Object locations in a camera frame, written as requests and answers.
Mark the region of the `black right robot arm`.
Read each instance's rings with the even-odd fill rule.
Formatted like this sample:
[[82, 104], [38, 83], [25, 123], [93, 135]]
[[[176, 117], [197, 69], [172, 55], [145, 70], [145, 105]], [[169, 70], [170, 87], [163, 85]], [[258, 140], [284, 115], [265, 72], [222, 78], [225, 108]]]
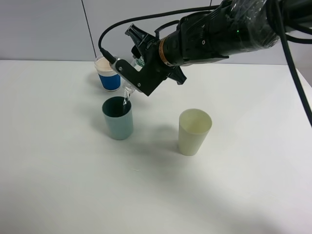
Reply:
[[131, 25], [132, 53], [144, 60], [138, 74], [125, 78], [142, 92], [152, 91], [167, 78], [182, 85], [181, 67], [212, 63], [240, 53], [273, 47], [282, 32], [311, 33], [309, 0], [225, 0], [212, 11], [201, 11], [173, 21], [176, 30], [160, 38]]

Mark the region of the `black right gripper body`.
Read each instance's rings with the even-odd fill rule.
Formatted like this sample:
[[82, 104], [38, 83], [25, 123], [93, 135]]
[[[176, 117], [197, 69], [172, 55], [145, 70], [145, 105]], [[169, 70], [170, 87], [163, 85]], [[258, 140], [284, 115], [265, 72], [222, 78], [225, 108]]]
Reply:
[[142, 72], [149, 76], [181, 76], [178, 65], [181, 61], [179, 36], [167, 36], [154, 41], [144, 52], [144, 67]]

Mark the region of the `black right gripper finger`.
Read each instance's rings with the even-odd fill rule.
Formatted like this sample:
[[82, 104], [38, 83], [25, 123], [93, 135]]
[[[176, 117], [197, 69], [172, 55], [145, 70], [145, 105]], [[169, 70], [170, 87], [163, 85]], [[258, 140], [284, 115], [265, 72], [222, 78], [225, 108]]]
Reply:
[[149, 47], [156, 41], [156, 37], [131, 24], [125, 35], [129, 36], [134, 46], [131, 49], [133, 55], [145, 55]]
[[180, 66], [168, 67], [166, 68], [166, 72], [167, 72], [166, 78], [174, 80], [178, 85], [183, 85], [187, 79], [187, 77], [182, 72]]

